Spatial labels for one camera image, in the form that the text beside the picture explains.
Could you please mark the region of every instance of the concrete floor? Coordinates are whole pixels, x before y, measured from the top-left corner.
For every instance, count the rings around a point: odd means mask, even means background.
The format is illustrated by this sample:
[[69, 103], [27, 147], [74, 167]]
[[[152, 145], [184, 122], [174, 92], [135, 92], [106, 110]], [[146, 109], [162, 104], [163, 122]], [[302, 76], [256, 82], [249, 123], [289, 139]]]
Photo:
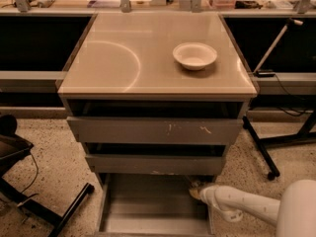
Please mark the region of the concrete floor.
[[[274, 118], [274, 122], [254, 118], [253, 126], [261, 137], [296, 133], [304, 118]], [[77, 143], [64, 118], [19, 118], [17, 134], [31, 141], [39, 165], [39, 175], [26, 195], [39, 193], [34, 199], [62, 215], [88, 182], [95, 191], [88, 196], [64, 227], [60, 236], [94, 234], [100, 211], [102, 188], [89, 170], [84, 151]], [[247, 130], [241, 130], [236, 143], [230, 148], [227, 163], [216, 183], [233, 186], [246, 192], [280, 199], [284, 189], [296, 180], [316, 180], [316, 144], [270, 149], [281, 176], [267, 180], [269, 168], [260, 156]], [[5, 179], [22, 190], [34, 177], [36, 167], [31, 157], [16, 164]], [[47, 236], [51, 226], [31, 216], [25, 218], [11, 204], [0, 201], [0, 236]], [[269, 237], [275, 228], [245, 214], [239, 223], [227, 223], [218, 214], [213, 215], [216, 237]]]

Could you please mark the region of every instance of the glossy countertop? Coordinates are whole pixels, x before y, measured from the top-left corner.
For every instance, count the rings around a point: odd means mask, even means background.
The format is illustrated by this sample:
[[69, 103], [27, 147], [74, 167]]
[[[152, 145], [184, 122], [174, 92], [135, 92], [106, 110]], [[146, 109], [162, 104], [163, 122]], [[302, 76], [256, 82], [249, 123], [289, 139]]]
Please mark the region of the glossy countertop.
[[[173, 57], [202, 42], [217, 59], [189, 71]], [[60, 95], [255, 97], [256, 89], [217, 12], [109, 11], [98, 14], [59, 88]]]

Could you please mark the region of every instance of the bottom drawer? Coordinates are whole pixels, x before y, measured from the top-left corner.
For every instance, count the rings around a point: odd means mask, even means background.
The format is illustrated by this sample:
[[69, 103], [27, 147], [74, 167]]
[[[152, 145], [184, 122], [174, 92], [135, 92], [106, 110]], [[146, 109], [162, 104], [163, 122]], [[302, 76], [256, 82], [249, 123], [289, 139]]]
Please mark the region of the bottom drawer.
[[217, 176], [223, 145], [91, 144], [86, 160], [96, 173]]
[[96, 236], [214, 236], [182, 176], [108, 176]]

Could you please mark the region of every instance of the white bowl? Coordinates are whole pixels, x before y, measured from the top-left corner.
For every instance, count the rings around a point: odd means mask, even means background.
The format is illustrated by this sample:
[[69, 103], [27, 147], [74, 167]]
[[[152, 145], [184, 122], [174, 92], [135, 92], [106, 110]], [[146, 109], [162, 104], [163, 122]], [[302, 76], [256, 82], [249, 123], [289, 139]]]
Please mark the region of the white bowl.
[[185, 68], [201, 70], [216, 60], [217, 51], [204, 43], [187, 42], [179, 44], [174, 49], [173, 55]]

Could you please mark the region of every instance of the drawer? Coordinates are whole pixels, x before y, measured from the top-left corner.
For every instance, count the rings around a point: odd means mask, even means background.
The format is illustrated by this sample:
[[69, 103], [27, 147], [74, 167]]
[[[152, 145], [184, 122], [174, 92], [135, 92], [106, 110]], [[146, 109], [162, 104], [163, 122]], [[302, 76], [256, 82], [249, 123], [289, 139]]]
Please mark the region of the drawer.
[[242, 121], [228, 118], [67, 119], [79, 142], [233, 144]]
[[114, 174], [95, 236], [214, 236], [207, 206], [181, 176]]
[[100, 145], [86, 161], [95, 173], [220, 175], [228, 146]]

